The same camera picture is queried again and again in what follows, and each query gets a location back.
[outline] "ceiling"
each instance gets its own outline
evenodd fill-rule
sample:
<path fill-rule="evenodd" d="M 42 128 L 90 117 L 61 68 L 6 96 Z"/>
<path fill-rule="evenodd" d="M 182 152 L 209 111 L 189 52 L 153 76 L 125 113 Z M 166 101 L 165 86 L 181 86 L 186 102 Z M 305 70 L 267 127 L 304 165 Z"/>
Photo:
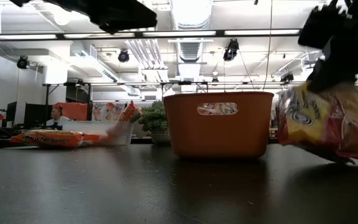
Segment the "ceiling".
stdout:
<path fill-rule="evenodd" d="M 301 29 L 312 8 L 324 3 L 321 0 L 273 0 L 272 2 L 273 13 L 270 17 L 270 1 L 259 1 L 255 6 L 254 0 L 215 0 L 211 29 Z M 169 0 L 148 0 L 143 3 L 157 13 L 157 30 L 172 28 Z M 70 20 L 59 21 L 61 15 L 69 17 Z M 68 23 L 64 26 L 59 25 L 65 22 Z M 19 8 L 10 4 L 9 1 L 0 0 L 0 34 L 57 32 L 100 32 L 100 30 L 90 23 L 86 16 L 62 12 L 51 4 L 33 1 L 33 4 L 26 4 Z M 305 52 L 316 52 L 315 49 L 299 46 L 297 37 L 241 37 L 238 38 L 241 53 L 233 61 L 225 62 L 223 52 L 230 39 L 213 38 L 212 41 L 206 43 L 200 59 L 200 62 L 206 63 L 201 66 L 200 75 L 208 81 L 211 80 L 213 71 L 218 72 L 220 82 L 241 82 L 250 79 L 255 82 L 265 80 L 271 82 L 277 79 L 279 81 L 279 76 L 273 77 L 272 75 L 280 75 L 277 72 L 285 65 L 294 73 L 295 80 L 302 81 L 306 79 L 310 70 L 302 66 L 302 60 L 294 60 L 294 58 Z M 127 48 L 124 40 L 87 40 L 81 43 L 85 47 L 90 45 L 96 47 L 99 51 L 99 59 L 118 73 L 122 80 L 137 81 L 139 63 L 135 57 L 130 54 L 130 60 L 126 63 L 120 63 L 117 59 L 120 49 Z M 28 41 L 3 42 L 3 44 L 4 47 L 15 49 L 46 48 L 53 51 L 64 43 L 62 41 Z M 158 46 L 168 67 L 168 77 L 175 78 L 177 74 L 175 44 L 169 44 L 168 39 L 159 39 Z M 75 62 L 68 59 L 68 63 L 74 64 Z M 69 77 L 85 77 L 94 80 L 101 75 L 95 70 L 83 68 L 70 70 Z"/>

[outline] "person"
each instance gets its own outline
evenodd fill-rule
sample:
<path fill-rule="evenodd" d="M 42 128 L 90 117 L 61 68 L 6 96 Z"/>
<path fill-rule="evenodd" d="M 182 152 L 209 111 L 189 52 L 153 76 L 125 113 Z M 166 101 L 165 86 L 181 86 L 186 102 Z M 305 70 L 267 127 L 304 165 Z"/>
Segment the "person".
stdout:
<path fill-rule="evenodd" d="M 52 126 L 56 123 L 56 125 L 61 126 L 65 121 L 68 121 L 69 119 L 65 116 L 62 116 L 63 114 L 63 108 L 58 107 L 52 109 L 52 112 L 50 113 L 50 116 L 52 119 L 47 121 L 47 126 Z"/>

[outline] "dark table surface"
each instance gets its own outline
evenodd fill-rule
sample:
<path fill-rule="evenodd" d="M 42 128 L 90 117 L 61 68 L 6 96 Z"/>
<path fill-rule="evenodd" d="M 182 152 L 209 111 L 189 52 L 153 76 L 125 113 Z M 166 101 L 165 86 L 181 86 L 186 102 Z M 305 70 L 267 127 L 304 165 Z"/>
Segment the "dark table surface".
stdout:
<path fill-rule="evenodd" d="M 0 224 L 358 223 L 357 166 L 270 145 L 257 161 L 169 147 L 0 149 Z"/>

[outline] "green plant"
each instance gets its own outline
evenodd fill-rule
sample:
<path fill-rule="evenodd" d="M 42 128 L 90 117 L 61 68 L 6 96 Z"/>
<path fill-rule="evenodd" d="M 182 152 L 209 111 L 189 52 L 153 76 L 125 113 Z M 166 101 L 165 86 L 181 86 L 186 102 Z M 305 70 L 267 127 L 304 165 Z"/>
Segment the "green plant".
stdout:
<path fill-rule="evenodd" d="M 142 108 L 139 124 L 143 124 L 143 131 L 164 131 L 168 129 L 167 114 L 162 101 L 155 101 L 151 106 Z"/>

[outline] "plant pot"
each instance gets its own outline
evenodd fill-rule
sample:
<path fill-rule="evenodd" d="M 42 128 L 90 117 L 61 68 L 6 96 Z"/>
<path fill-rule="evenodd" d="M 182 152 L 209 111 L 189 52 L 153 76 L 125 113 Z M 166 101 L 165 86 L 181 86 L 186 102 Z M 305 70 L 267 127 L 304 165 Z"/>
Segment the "plant pot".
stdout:
<path fill-rule="evenodd" d="M 171 145 L 169 130 L 152 131 L 152 140 L 158 145 Z"/>

